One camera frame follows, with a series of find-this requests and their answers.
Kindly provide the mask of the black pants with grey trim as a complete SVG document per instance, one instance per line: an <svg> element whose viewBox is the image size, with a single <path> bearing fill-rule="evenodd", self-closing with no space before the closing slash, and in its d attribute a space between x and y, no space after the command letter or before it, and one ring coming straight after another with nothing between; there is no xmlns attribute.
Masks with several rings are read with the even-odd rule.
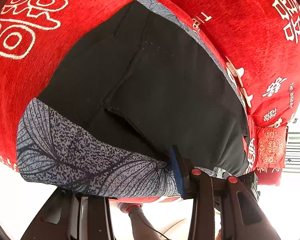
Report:
<svg viewBox="0 0 300 240"><path fill-rule="evenodd" d="M134 0L86 33L19 122L29 182L104 197L176 196L176 145L194 166L242 175L243 102L206 45L156 0Z"/></svg>

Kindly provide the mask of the red embroidered pillow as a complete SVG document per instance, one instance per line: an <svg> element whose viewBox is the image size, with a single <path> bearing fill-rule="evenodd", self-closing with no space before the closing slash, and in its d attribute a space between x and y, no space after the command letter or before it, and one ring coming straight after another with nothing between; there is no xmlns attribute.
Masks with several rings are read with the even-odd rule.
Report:
<svg viewBox="0 0 300 240"><path fill-rule="evenodd" d="M258 127L256 139L254 172L258 177L258 183L278 186L285 168L287 127Z"/></svg>

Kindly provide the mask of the pink slipper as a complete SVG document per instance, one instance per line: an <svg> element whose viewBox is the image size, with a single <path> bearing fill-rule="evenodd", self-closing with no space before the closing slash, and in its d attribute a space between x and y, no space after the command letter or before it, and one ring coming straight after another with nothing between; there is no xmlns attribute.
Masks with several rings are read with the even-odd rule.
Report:
<svg viewBox="0 0 300 240"><path fill-rule="evenodd" d="M118 205L118 208L123 212L123 213L129 213L131 210L135 208L142 208L143 204L142 203L120 203Z"/></svg>

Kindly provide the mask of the red folded wedding quilt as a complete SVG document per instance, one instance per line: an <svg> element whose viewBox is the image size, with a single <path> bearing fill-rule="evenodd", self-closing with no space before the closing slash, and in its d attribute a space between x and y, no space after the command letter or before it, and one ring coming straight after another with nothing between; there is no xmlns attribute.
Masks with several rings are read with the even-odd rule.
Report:
<svg viewBox="0 0 300 240"><path fill-rule="evenodd" d="M300 102L300 5L296 0L170 0L230 61L260 127L285 126Z"/></svg>

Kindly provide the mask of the red wedding bedspread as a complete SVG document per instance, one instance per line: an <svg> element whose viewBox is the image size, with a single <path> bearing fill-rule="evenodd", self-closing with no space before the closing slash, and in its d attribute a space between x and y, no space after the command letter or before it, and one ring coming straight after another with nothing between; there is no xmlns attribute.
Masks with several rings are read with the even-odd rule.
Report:
<svg viewBox="0 0 300 240"><path fill-rule="evenodd" d="M27 105L81 37L132 1L0 0L0 161L19 172L17 135ZM206 45L226 72L210 40L194 32L190 16L170 0L156 1Z"/></svg>

